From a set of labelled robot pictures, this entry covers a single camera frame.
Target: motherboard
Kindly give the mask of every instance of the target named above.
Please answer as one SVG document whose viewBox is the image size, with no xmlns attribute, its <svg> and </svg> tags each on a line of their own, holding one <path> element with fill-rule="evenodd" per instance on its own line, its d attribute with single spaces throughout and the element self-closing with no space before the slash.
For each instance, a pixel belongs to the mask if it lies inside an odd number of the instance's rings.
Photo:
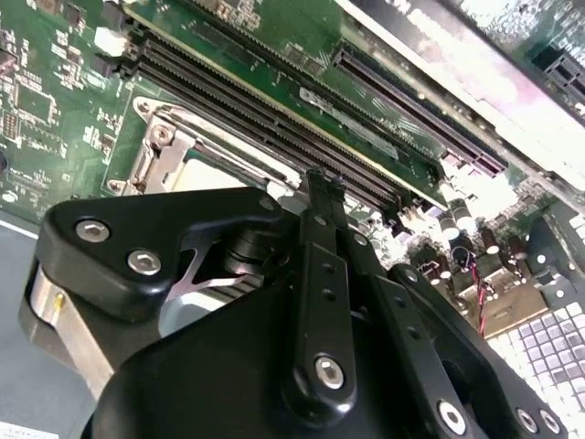
<svg viewBox="0 0 585 439">
<path fill-rule="evenodd" d="M 388 7 L 402 43 L 371 7 Z M 0 209 L 38 223 L 66 199 L 253 185 L 301 210 L 300 176 L 320 168 L 347 187 L 352 227 L 385 266 L 431 246 L 458 272 L 454 230 L 481 255 L 482 230 L 508 249 L 557 199 L 585 211 L 567 165 L 580 158 L 565 154 L 575 139 L 532 157 L 521 130 L 420 57 L 463 71 L 466 47 L 433 44 L 453 39 L 455 19 L 476 26 L 457 35 L 582 129 L 583 12 L 565 0 L 3 2 Z M 503 63 L 477 62 L 466 74 Z"/>
</svg>

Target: green circuit board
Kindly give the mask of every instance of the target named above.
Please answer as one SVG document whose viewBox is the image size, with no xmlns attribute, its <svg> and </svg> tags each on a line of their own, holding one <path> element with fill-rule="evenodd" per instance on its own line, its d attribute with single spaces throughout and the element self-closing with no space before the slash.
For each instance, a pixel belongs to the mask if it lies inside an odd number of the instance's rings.
<svg viewBox="0 0 585 439">
<path fill-rule="evenodd" d="M 582 2 L 505 0 L 490 2 L 486 7 L 482 0 L 451 1 L 506 54 L 536 74 L 539 70 L 533 60 L 548 47 L 564 50 L 585 68 L 585 5 Z M 556 91 L 571 106 L 585 104 L 563 91 Z"/>
<path fill-rule="evenodd" d="M 341 29 L 347 26 L 335 0 L 192 1 L 208 11 L 189 7 L 187 0 L 146 0 L 125 10 L 319 134 L 351 148 L 402 186 L 442 202 L 420 156 L 436 158 L 443 145 L 335 68 L 335 53 L 344 43 Z M 490 16 L 482 2 L 453 2 L 518 61 L 529 63 L 549 44 L 567 48 L 576 59 L 585 56 L 583 15 L 571 2 L 510 0 L 489 8 Z M 102 2 L 78 3 L 16 0 L 0 5 L 0 43 L 17 58 L 14 71 L 0 75 L 0 151 L 8 162 L 0 176 L 0 209 L 34 222 L 62 200 L 113 195 L 104 182 L 127 177 L 144 135 L 144 121 L 132 111 L 136 96 L 178 102 L 140 77 L 104 79 L 94 71 L 95 29 L 105 26 Z M 80 14 L 75 25 L 67 18 L 70 6 Z M 511 14 L 515 7 L 518 13 Z M 378 121 L 400 139 L 399 160 L 300 99 L 299 84 L 279 69 L 218 39 L 211 16 Z M 506 175 L 513 186 L 524 181 L 514 168 Z"/>
<path fill-rule="evenodd" d="M 0 77 L 0 152 L 8 164 L 0 209 L 32 222 L 60 201 L 110 195 L 106 174 L 128 172 L 144 135 L 144 122 L 128 111 L 133 96 L 163 93 L 92 70 L 101 2 L 90 3 L 76 27 L 49 12 L 51 2 L 0 5 L 0 39 L 17 56 L 15 71 Z"/>
<path fill-rule="evenodd" d="M 398 159 L 392 158 L 385 146 L 355 135 L 330 114 L 304 102 L 297 81 L 280 68 L 255 57 L 238 42 L 222 36 L 213 28 L 208 11 L 197 11 L 186 3 L 168 1 L 165 7 L 160 7 L 160 2 L 141 2 L 126 6 L 125 11 L 275 107 L 311 126 L 317 133 L 335 139 L 338 145 L 378 165 L 378 169 L 392 176 L 401 186 L 413 189 L 429 200 L 443 202 L 436 177 L 429 173 L 425 161 L 417 156 L 422 154 L 434 159 L 443 151 L 441 145 L 333 68 L 332 59 L 341 43 L 343 21 L 342 11 L 335 2 L 266 1 L 260 5 L 254 0 L 244 0 L 226 17 L 231 25 L 242 31 L 252 32 L 250 29 L 254 28 L 252 33 L 258 44 L 273 50 L 292 67 L 310 73 L 315 81 L 335 89 L 373 120 L 387 126 L 388 131 L 400 139 L 401 145 L 394 145 L 399 152 Z M 244 14 L 238 13 L 245 8 L 244 3 L 250 11 L 245 19 L 242 18 Z M 251 16 L 259 20 L 258 27 L 251 26 Z M 282 19 L 286 16 L 295 19 L 291 23 L 284 22 Z M 310 47 L 305 49 L 303 45 L 309 41 Z"/>
</svg>

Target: ram slot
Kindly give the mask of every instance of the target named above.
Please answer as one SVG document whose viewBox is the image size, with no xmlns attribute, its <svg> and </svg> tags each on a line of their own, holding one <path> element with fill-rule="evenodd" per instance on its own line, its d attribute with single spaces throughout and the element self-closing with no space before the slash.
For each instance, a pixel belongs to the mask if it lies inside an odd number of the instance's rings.
<svg viewBox="0 0 585 439">
<path fill-rule="evenodd" d="M 426 108 L 427 102 L 409 96 L 383 68 L 361 57 L 357 50 L 350 51 L 346 47 L 341 47 L 335 56 L 334 65 L 357 85 L 387 103 L 401 116 L 413 121 L 469 165 L 489 177 L 495 177 L 507 169 L 507 162 L 481 140 L 465 132 L 457 124 L 449 124 L 444 118 Z"/>
<path fill-rule="evenodd" d="M 211 116 L 303 170 L 320 167 L 330 177 L 343 178 L 348 193 L 372 207 L 385 209 L 406 190 L 155 35 L 147 34 L 131 53 L 123 75 L 139 73 L 182 98 L 195 113 Z"/>
</svg>

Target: black plastic bracket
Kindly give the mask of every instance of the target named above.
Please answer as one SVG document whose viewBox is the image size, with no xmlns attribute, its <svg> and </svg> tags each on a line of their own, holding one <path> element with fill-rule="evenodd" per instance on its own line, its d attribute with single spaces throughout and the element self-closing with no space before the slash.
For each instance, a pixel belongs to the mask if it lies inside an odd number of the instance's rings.
<svg viewBox="0 0 585 439">
<path fill-rule="evenodd" d="M 328 183 L 317 172 L 308 182 L 311 205 L 301 214 L 294 258 L 299 276 L 291 284 L 291 351 L 282 391 L 305 424 L 324 427 L 353 408 L 356 366 L 347 267 L 337 255 Z"/>
<path fill-rule="evenodd" d="M 37 260 L 47 278 L 107 314 L 144 320 L 160 307 L 176 282 L 181 251 L 197 245 L 208 249 L 224 234 L 267 226 L 281 215 L 276 201 L 249 187 L 68 201 L 47 212 Z M 82 220 L 104 224 L 109 239 L 99 243 L 81 239 L 76 226 Z M 131 269 L 129 254 L 140 249 L 161 261 L 158 273 L 144 276 Z"/>
<path fill-rule="evenodd" d="M 532 420 L 530 423 L 534 423 L 538 437 L 558 437 L 564 431 L 560 419 L 423 276 L 411 274 L 411 267 L 398 264 L 390 269 L 388 277 L 403 285 L 412 299 L 410 303 L 433 322 L 435 346 L 449 343 L 457 351 L 457 362 L 464 365 L 458 368 L 458 381 L 465 382 L 458 391 L 467 394 L 465 402 L 487 436 L 532 437 L 523 426 L 527 423 L 527 418 L 521 419 L 525 413 Z M 557 434 L 546 425 L 542 411 L 558 426 Z"/>
</svg>

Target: gray surface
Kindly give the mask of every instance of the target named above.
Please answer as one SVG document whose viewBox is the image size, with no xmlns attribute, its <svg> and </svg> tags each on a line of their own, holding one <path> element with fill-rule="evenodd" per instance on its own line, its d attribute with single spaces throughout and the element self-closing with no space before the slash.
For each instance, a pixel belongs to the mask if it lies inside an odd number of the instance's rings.
<svg viewBox="0 0 585 439">
<path fill-rule="evenodd" d="M 0 212 L 29 231 L 35 227 Z M 27 342 L 17 321 L 35 241 L 0 225 L 0 421 L 79 439 L 94 402 L 83 379 Z"/>
</svg>

